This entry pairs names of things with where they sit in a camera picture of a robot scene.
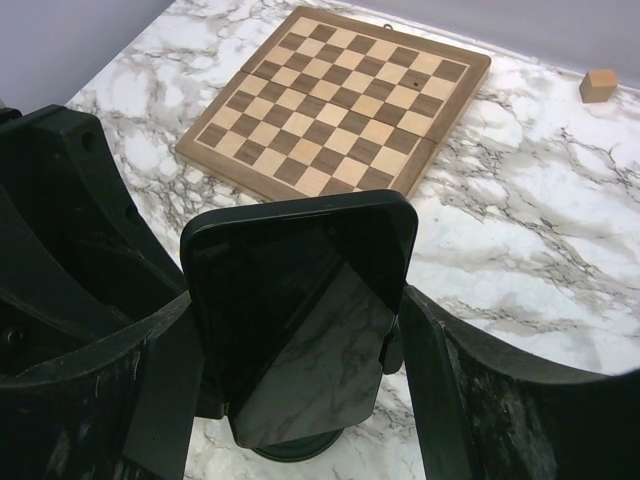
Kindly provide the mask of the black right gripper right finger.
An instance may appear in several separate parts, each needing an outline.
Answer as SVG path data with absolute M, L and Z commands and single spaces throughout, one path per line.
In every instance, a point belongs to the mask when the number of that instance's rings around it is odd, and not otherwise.
M 639 374 L 541 358 L 406 286 L 405 367 L 430 479 L 635 479 Z

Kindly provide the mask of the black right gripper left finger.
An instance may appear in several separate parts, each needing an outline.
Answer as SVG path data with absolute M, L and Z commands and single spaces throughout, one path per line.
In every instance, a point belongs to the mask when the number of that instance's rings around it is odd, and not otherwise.
M 1 379 L 4 479 L 180 479 L 203 355 L 191 299 Z

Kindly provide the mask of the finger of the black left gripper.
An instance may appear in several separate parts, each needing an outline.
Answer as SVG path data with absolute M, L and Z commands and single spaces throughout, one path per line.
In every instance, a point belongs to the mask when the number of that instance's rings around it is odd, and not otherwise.
M 25 370 L 153 314 L 183 291 L 100 121 L 1 110 L 1 366 Z

